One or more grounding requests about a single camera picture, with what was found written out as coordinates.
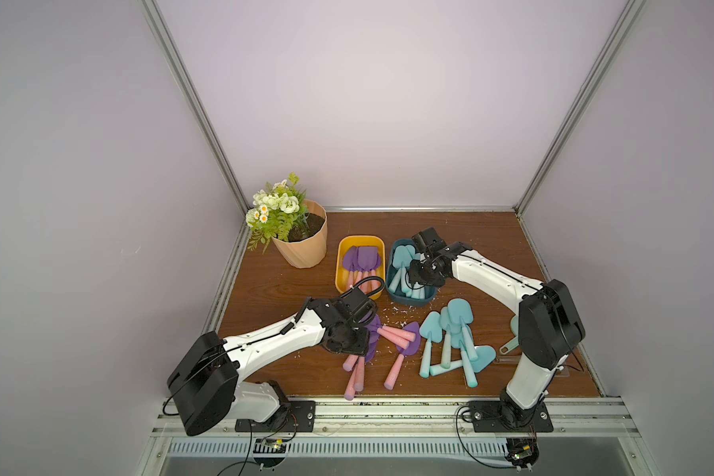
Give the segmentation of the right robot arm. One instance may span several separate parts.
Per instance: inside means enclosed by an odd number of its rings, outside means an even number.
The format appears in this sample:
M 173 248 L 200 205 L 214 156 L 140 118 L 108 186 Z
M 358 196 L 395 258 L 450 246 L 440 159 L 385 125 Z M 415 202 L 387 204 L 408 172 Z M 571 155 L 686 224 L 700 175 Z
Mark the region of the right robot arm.
M 586 335 L 567 285 L 559 280 L 527 278 L 467 244 L 445 243 L 432 228 L 415 235 L 413 242 L 424 258 L 410 265 L 412 284 L 440 288 L 448 279 L 456 279 L 515 313 L 522 357 L 501 401 L 520 411 L 537 408 L 557 369 Z

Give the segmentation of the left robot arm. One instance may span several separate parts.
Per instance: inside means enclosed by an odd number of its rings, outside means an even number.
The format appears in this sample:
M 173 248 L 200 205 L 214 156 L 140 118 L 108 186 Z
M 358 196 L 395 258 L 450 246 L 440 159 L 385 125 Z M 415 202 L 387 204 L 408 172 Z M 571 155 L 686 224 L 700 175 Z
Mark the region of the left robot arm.
M 227 417 L 263 424 L 290 404 L 275 382 L 250 383 L 255 372 L 294 352 L 320 346 L 365 356 L 376 303 L 359 289 L 334 299 L 309 297 L 290 317 L 245 334 L 200 335 L 167 380 L 187 436 L 200 436 Z

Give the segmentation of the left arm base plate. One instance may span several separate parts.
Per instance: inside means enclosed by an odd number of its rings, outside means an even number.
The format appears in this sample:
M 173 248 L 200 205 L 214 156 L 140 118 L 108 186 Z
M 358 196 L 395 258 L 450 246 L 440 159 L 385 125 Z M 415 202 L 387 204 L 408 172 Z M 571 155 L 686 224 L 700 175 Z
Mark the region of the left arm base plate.
M 252 432 L 252 434 L 293 434 L 313 432 L 315 427 L 315 411 L 317 403 L 313 400 L 291 401 L 283 403 L 268 420 L 255 422 L 255 420 L 236 420 L 234 430 Z

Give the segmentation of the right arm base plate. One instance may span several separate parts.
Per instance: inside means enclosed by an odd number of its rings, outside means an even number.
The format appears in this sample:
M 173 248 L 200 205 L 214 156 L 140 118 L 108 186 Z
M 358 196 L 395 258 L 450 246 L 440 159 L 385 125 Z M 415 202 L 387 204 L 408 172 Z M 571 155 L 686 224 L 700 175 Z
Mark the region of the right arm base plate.
M 468 409 L 474 432 L 545 432 L 555 430 L 545 402 L 524 410 L 516 404 L 501 401 L 470 401 Z

